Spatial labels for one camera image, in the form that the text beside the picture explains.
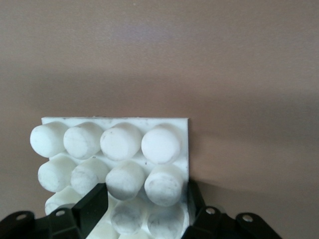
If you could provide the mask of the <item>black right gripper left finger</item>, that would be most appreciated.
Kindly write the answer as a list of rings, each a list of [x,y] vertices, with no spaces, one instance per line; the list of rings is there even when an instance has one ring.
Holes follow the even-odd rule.
[[[108,210],[108,190],[97,184],[77,203],[59,206],[48,216],[37,219],[42,236],[38,239],[85,239]]]

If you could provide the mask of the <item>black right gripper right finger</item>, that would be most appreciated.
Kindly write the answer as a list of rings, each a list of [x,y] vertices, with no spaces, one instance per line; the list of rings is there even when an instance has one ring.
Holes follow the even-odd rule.
[[[206,205],[198,184],[189,180],[187,185],[190,225],[185,239],[233,239],[232,219],[214,206]]]

